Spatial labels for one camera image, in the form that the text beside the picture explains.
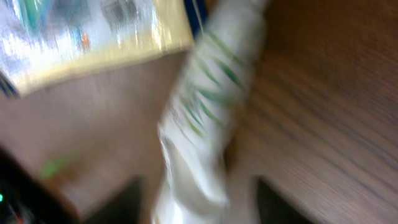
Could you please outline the white shampoo tube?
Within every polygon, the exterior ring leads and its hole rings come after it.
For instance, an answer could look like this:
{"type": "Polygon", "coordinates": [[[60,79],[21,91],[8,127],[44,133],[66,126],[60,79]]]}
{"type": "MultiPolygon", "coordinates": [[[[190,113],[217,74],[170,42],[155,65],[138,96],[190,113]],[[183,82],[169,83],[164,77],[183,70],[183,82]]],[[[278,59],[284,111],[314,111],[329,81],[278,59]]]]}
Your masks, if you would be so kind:
{"type": "Polygon", "coordinates": [[[223,154],[261,57],[267,5],[221,1],[199,33],[158,125],[165,176],[153,223],[223,221],[223,154]]]}

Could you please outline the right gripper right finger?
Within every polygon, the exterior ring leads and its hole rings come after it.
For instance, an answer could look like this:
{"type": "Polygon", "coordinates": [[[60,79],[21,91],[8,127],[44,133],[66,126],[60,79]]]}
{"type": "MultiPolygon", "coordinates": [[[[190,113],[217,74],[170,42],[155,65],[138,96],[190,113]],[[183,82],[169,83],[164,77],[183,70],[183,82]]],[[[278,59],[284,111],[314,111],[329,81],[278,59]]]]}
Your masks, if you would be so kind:
{"type": "Polygon", "coordinates": [[[313,224],[261,177],[256,177],[256,204],[260,224],[313,224]]]}

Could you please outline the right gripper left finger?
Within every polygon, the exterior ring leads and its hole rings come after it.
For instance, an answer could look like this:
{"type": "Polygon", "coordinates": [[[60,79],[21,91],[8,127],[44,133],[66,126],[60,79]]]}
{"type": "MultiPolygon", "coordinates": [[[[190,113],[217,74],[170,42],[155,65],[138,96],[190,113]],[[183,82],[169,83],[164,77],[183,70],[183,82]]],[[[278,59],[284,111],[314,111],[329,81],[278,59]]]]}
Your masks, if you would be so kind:
{"type": "Polygon", "coordinates": [[[141,215],[144,178],[136,176],[115,198],[81,222],[82,224],[138,224],[141,215]]]}

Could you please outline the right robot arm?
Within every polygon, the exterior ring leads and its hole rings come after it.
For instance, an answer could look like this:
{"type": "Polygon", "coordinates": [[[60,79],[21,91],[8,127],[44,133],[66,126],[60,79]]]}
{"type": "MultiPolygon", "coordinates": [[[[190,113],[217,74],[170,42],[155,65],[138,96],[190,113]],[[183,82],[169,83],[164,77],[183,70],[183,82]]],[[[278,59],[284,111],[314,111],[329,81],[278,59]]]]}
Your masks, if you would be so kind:
{"type": "MultiPolygon", "coordinates": [[[[1,223],[134,224],[139,222],[143,188],[144,180],[137,176],[112,201],[81,221],[1,151],[1,223]]],[[[262,224],[313,224],[261,178],[256,179],[256,203],[262,224]]]]}

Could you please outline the cream snack bag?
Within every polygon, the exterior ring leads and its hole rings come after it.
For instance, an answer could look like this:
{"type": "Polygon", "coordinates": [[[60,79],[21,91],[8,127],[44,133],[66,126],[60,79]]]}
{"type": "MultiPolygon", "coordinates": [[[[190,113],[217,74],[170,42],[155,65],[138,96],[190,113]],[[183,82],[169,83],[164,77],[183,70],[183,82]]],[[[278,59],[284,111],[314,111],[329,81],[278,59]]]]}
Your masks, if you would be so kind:
{"type": "Polygon", "coordinates": [[[1,91],[21,97],[193,45],[199,0],[1,0],[1,91]]]}

